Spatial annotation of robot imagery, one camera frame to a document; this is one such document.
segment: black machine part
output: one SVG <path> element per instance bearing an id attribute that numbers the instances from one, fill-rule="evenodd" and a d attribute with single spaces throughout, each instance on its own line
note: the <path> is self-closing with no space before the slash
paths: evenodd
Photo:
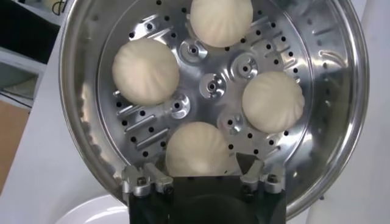
<path id="1" fill-rule="evenodd" d="M 286 222 L 280 175 L 261 180 L 263 163 L 255 161 L 242 176 L 169 177 L 153 164 L 124 170 L 125 201 L 131 224 L 255 224 Z"/>

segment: white surface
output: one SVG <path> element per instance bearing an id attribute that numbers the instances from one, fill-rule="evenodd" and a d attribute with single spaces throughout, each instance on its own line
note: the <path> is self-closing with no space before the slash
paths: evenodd
<path id="1" fill-rule="evenodd" d="M 390 220 L 389 181 L 384 182 L 383 178 L 390 169 L 387 162 L 390 151 L 386 151 L 390 145 L 390 124 L 383 119 L 390 114 L 390 101 L 383 98 L 390 77 L 382 60 L 388 58 L 386 53 L 390 50 L 385 46 L 390 39 L 390 30 L 386 28 L 390 16 L 386 7 L 389 8 L 390 2 L 371 1 L 375 7 L 369 7 L 364 21 L 372 71 L 366 127 L 345 172 L 325 195 L 326 199 L 310 211 L 309 223 L 376 224 Z M 53 224 L 75 206 L 106 194 L 85 167 L 65 125 L 58 92 L 58 49 L 57 40 L 0 195 L 1 224 Z M 289 224 L 304 224 L 306 216 L 303 213 Z"/>
<path id="2" fill-rule="evenodd" d="M 390 1 L 370 0 L 363 29 L 370 60 L 366 123 L 352 159 L 341 176 L 310 209 L 308 224 L 390 223 Z"/>
<path id="3" fill-rule="evenodd" d="M 106 194 L 79 156 L 62 113 L 59 41 L 0 196 L 0 223 L 54 223 L 75 206 Z"/>
<path id="4" fill-rule="evenodd" d="M 127 207 L 111 195 L 94 198 L 67 213 L 55 224 L 129 224 Z"/>

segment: central hub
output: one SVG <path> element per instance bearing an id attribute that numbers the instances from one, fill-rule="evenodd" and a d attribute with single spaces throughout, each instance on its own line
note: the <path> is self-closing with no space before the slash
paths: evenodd
<path id="1" fill-rule="evenodd" d="M 220 98 L 225 94 L 226 82 L 221 75 L 205 74 L 199 83 L 199 92 L 206 99 Z"/>

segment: metal mount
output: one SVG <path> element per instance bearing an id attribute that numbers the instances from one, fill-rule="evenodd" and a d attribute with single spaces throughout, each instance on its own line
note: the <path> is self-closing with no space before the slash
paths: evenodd
<path id="1" fill-rule="evenodd" d="M 122 172 L 122 192 L 127 201 L 128 195 L 145 197 L 151 193 L 152 184 L 161 194 L 170 194 L 173 191 L 173 178 L 164 175 L 152 163 L 144 165 L 143 172 L 135 166 L 126 166 Z"/>

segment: stainless steel rim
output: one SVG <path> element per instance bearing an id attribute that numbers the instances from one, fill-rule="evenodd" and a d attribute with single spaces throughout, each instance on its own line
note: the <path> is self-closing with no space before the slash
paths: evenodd
<path id="1" fill-rule="evenodd" d="M 69 82 L 75 82 L 74 77 L 68 76 L 68 69 L 74 66 L 74 62 L 71 62 L 69 58 L 76 53 L 76 50 L 69 46 L 74 45 L 74 43 L 71 43 L 72 37 L 74 38 L 75 33 L 78 32 L 76 27 L 79 27 L 82 23 L 82 21 L 77 20 L 77 14 L 80 12 L 85 13 L 88 10 L 86 6 L 91 4 L 92 1 L 84 1 L 84 4 L 80 2 L 79 0 L 74 1 L 69 16 L 66 19 L 62 37 L 60 95 L 63 111 L 71 136 L 86 165 L 103 187 L 117 198 L 121 198 L 121 190 L 118 184 L 112 181 L 113 177 L 119 178 L 120 176 L 117 173 L 109 175 L 105 168 L 100 166 L 96 161 L 96 152 L 87 150 L 90 148 L 91 142 L 83 136 L 84 129 L 80 124 L 80 114 L 74 110 L 75 102 L 79 100 L 68 86 Z M 363 31 L 350 1 L 332 0 L 331 4 L 340 13 L 340 19 L 344 23 L 345 35 L 349 39 L 349 53 L 352 57 L 350 61 L 354 64 L 352 70 L 355 76 L 353 83 L 351 83 L 353 99 L 348 109 L 348 129 L 343 139 L 336 146 L 334 153 L 331 154 L 326 170 L 323 170 L 322 175 L 317 178 L 301 197 L 288 205 L 288 219 L 293 218 L 313 204 L 334 183 L 347 164 L 358 142 L 366 115 L 369 97 L 369 62 Z"/>

